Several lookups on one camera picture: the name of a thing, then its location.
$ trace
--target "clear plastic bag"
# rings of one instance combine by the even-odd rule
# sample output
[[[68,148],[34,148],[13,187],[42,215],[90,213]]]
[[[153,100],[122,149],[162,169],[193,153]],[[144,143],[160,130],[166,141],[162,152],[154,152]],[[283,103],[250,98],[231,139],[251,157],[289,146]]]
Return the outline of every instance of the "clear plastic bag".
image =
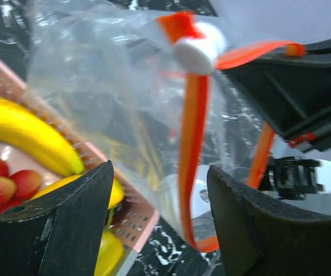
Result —
[[[29,94],[97,146],[184,237],[178,160],[185,72],[164,32],[146,14],[105,1],[37,0],[29,17]],[[247,45],[236,34],[230,33],[230,45]],[[246,182],[261,129],[260,116],[215,72],[191,197],[195,240],[215,234],[206,188],[209,165]]]

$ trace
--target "perforated basket side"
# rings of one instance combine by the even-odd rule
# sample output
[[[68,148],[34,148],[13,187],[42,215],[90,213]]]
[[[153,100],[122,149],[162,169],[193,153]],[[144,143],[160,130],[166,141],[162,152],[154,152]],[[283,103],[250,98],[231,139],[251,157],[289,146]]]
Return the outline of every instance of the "perforated basket side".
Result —
[[[84,141],[79,134],[72,131],[68,122],[59,118],[46,103],[29,95],[26,88],[26,84],[0,61],[0,97],[10,99],[26,107],[57,129],[79,153],[88,170],[107,161],[105,155],[93,144]],[[130,202],[127,215],[114,226],[116,236],[125,246],[140,252],[159,219],[159,213],[128,183],[117,169],[115,169],[115,176],[123,184],[126,197]]]

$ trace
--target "table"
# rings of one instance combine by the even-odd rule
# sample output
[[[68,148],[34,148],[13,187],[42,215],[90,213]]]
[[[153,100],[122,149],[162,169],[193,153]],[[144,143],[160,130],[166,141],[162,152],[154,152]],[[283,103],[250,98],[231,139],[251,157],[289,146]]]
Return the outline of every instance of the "table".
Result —
[[[115,0],[129,9],[194,10],[215,16],[207,0]],[[26,80],[30,29],[24,16],[26,0],[0,0],[0,58]],[[2,16],[3,12],[10,17]],[[160,219],[128,275],[131,276],[209,276],[224,275],[219,251],[200,254],[190,248],[175,231]]]

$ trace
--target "white knob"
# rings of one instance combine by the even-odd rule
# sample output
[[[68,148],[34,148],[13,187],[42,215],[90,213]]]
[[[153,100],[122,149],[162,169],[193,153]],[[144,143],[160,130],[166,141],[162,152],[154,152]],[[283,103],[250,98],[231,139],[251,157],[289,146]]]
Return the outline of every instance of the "white knob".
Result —
[[[217,27],[209,23],[198,22],[195,25],[206,37],[181,38],[174,43],[173,53],[186,71],[209,75],[215,70],[218,57],[227,49],[227,40]]]

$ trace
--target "plastic basket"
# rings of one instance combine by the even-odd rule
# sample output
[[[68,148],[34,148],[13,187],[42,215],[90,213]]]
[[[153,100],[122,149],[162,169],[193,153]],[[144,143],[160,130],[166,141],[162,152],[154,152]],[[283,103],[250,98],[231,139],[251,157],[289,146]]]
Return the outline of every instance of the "plastic basket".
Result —
[[[107,161],[107,158],[97,148],[90,142],[80,139],[79,135],[71,131],[68,123],[54,115],[54,111],[49,106],[41,105],[38,99],[31,97],[22,98],[22,95],[26,92],[25,90],[26,84],[9,67],[0,61],[0,97],[7,98],[28,108],[35,115],[57,129],[77,150],[88,170]],[[0,143],[0,157],[2,157],[2,153],[3,151],[5,152],[6,147],[8,145]],[[25,165],[28,164],[30,169],[40,172],[44,180],[49,179],[50,183],[59,179],[57,175],[49,172],[16,148],[9,147],[7,159],[11,161],[11,173],[26,168]],[[159,219],[159,213],[117,170],[115,170],[115,176],[123,184],[126,200],[128,200],[130,206],[126,216],[113,226],[115,235],[123,242],[126,248],[126,252],[119,265],[125,266],[125,269],[128,270],[134,262],[135,256],[142,250],[153,231]],[[123,274],[123,271],[120,272],[120,267],[117,267],[115,271],[115,274]]]

